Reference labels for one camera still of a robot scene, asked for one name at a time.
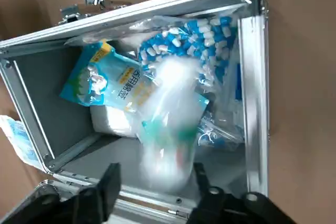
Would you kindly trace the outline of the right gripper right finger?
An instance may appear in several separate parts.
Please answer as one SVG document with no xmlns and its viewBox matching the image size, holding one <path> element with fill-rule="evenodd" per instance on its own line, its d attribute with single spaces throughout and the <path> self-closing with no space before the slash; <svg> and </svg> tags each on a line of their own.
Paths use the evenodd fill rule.
<svg viewBox="0 0 336 224">
<path fill-rule="evenodd" d="M 194 163 L 193 168 L 201 199 L 188 223 L 295 223 L 267 196 L 247 192 L 236 198 L 209 183 L 202 163 Z"/>
</svg>

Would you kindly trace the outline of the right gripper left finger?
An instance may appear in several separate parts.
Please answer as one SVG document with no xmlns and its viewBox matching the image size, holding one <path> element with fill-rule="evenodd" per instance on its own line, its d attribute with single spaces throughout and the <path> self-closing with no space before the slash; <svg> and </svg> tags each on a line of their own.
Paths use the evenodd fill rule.
<svg viewBox="0 0 336 224">
<path fill-rule="evenodd" d="M 114 209 L 121 190 L 121 165 L 112 163 L 95 185 L 57 203 L 39 217 L 39 223 L 103 223 Z"/>
</svg>

